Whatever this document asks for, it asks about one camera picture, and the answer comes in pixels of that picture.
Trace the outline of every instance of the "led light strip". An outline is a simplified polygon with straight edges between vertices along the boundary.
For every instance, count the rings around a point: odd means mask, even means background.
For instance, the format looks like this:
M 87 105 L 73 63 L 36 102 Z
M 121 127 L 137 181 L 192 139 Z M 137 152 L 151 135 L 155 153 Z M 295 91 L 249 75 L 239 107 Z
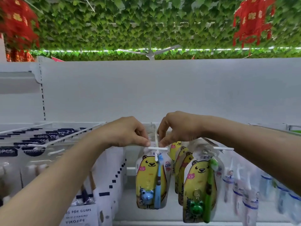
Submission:
M 291 48 L 291 47 L 268 47 L 267 49 L 274 49 L 274 48 L 279 48 L 279 49 L 301 49 L 301 47 L 297 47 L 297 48 Z M 251 50 L 259 50 L 259 49 L 266 49 L 266 48 L 251 48 Z M 148 48 L 139 48 L 139 49 L 128 49 L 129 51 L 132 50 L 148 50 Z M 152 48 L 152 50 L 162 50 L 161 48 Z M 239 51 L 239 50 L 249 50 L 249 48 L 218 48 L 218 49 L 185 49 L 184 51 Z M 103 50 L 103 51 L 97 51 L 97 50 L 91 50 L 91 51 L 71 51 L 71 50 L 33 50 L 33 51 L 44 51 L 44 52 L 114 52 L 114 50 Z

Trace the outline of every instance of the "finger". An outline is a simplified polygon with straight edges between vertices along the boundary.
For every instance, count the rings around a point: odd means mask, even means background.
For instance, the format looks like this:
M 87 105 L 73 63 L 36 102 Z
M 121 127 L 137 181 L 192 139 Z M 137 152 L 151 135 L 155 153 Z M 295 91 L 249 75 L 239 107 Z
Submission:
M 143 146 L 143 147 L 149 147 L 151 145 L 151 142 L 148 139 L 146 139 L 145 137 L 135 135 L 133 144 Z
M 164 117 L 159 125 L 157 133 L 159 134 L 159 138 L 162 140 L 166 136 L 166 131 L 170 127 L 167 117 Z
M 166 147 L 168 146 L 169 144 L 172 144 L 174 142 L 176 142 L 177 139 L 174 135 L 174 133 L 170 133 L 169 135 L 165 136 L 159 143 L 159 147 Z
M 139 135 L 148 139 L 148 133 L 145 130 L 145 127 L 143 126 L 143 124 L 141 124 L 138 120 L 136 120 L 136 130 L 135 132 L 138 131 Z

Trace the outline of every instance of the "pink label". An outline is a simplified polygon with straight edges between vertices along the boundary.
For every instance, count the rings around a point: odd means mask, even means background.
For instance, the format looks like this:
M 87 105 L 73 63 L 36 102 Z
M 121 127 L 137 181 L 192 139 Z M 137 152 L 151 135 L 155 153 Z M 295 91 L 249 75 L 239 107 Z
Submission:
M 186 162 L 182 163 L 182 167 L 186 167 L 187 165 L 188 165 L 188 163 L 186 163 Z
M 188 174 L 187 179 L 194 179 L 194 173 L 193 174 Z

